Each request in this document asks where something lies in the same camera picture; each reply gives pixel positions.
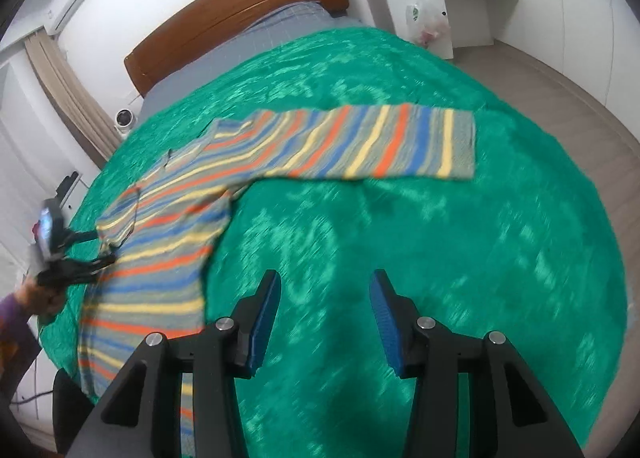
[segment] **fuzzy green fabric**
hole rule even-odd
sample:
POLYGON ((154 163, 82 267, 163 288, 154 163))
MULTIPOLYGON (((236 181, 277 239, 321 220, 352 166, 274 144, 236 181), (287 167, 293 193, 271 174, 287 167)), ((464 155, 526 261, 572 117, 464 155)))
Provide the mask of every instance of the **fuzzy green fabric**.
MULTIPOLYGON (((454 331, 505 332, 584 444, 626 326, 622 259, 598 194, 554 138, 386 32, 298 39, 155 115, 113 155, 72 226, 91 229, 158 157, 215 117, 402 102, 474 111, 474 180, 259 181, 205 269, 208 321, 251 294, 265 269, 282 275, 264 367, 237 381, 250 455, 400 456, 414 383, 385 361, 367 292, 376 268, 454 331)), ((42 330, 47 354, 71 375, 82 292, 69 289, 65 310, 42 330)))

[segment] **black cable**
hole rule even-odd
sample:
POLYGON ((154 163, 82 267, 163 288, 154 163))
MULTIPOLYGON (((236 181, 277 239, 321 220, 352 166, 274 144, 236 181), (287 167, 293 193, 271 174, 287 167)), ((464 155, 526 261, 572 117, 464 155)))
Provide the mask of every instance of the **black cable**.
POLYGON ((30 396, 29 398, 25 398, 24 400, 18 400, 17 402, 11 402, 11 404, 13 406, 21 406, 23 404, 28 404, 29 402, 33 402, 36 398, 40 398, 41 396, 45 396, 46 394, 51 394, 51 393, 53 393, 53 390, 51 390, 51 391, 43 391, 42 393, 34 394, 33 396, 30 396))

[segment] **striped sweater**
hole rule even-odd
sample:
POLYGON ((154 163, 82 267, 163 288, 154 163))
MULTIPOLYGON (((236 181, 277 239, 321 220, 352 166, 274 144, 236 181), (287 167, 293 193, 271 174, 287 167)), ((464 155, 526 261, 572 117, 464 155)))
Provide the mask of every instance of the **striped sweater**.
MULTIPOLYGON (((388 178, 474 174, 470 112, 399 106, 331 111, 261 110, 217 119, 205 135, 156 163, 98 220, 117 261, 88 287, 79 327, 79 369, 100 396, 142 338, 202 329, 200 271, 231 219, 231 202, 259 178, 388 178)), ((182 388, 182 435, 191 425, 182 388)))

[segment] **person's arm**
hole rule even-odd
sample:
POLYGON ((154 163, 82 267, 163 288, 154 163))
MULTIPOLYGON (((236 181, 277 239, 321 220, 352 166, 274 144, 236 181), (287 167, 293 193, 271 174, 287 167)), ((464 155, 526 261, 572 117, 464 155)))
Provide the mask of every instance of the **person's arm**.
POLYGON ((26 278, 0 301, 0 392, 11 398, 40 352, 27 321, 32 315, 55 315, 65 304, 64 290, 49 289, 26 278))

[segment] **plastic bag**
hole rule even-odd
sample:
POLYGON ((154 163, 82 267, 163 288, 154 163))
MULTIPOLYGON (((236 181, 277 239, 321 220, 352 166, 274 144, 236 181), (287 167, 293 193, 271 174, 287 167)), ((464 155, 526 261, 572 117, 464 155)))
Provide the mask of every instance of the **plastic bag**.
POLYGON ((408 39, 421 47, 449 33, 449 21, 430 0, 411 0, 406 8, 408 39))

